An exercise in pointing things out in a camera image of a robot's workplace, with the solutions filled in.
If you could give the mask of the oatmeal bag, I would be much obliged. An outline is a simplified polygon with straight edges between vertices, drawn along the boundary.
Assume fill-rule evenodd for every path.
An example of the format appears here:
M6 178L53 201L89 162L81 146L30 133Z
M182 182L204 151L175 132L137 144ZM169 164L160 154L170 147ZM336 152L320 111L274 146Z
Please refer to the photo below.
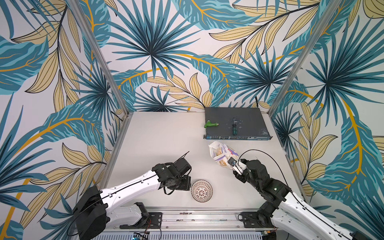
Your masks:
M221 167L233 170L233 165L228 161L233 158L235 162L239 159L239 155L236 151L230 148L228 145L215 141L209 145L211 158Z

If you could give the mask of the patterned breakfast bowl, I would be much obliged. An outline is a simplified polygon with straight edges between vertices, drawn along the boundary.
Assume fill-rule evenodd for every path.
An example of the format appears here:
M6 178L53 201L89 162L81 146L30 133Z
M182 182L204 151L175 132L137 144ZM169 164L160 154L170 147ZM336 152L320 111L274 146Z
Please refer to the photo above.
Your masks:
M213 196L213 188L209 182L205 180L198 180L194 182L191 187L191 195L195 201L199 203L206 203Z

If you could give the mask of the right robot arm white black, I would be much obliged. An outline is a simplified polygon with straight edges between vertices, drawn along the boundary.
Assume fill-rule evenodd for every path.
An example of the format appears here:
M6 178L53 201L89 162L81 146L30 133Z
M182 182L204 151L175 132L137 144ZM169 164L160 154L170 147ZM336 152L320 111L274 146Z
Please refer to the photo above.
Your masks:
M365 240L359 232L351 232L312 208L285 183L269 176L266 167L258 160L230 158L228 164L235 177L249 183L265 202L256 212L240 213L248 227L275 227L298 240Z

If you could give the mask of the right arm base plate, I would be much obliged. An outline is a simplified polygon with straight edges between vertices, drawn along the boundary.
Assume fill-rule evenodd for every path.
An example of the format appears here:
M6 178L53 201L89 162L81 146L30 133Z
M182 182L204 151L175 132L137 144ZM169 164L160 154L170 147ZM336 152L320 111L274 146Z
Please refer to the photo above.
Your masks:
M245 229L277 229L272 223L272 217L272 214L263 211L238 214L238 220L243 223Z

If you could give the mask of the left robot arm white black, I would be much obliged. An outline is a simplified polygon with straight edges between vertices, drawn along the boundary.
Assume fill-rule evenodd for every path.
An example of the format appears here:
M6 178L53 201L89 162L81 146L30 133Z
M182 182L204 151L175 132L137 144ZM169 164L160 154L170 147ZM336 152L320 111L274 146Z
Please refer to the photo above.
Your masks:
M173 163L157 164L140 177L112 188L88 188L73 209L79 238L91 240L106 228L118 225L143 227L149 218L143 203L134 203L127 212L120 214L117 209L141 195L160 189L189 191L191 170L188 161L179 158Z

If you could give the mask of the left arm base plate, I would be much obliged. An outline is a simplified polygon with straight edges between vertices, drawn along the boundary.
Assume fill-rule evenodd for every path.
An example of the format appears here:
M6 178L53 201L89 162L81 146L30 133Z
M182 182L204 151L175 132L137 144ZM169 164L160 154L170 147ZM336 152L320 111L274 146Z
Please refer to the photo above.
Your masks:
M163 213L161 212L152 212L148 213L147 216L144 216L139 220L138 223L134 225L120 225L120 229L136 230L136 229L159 229L162 226Z

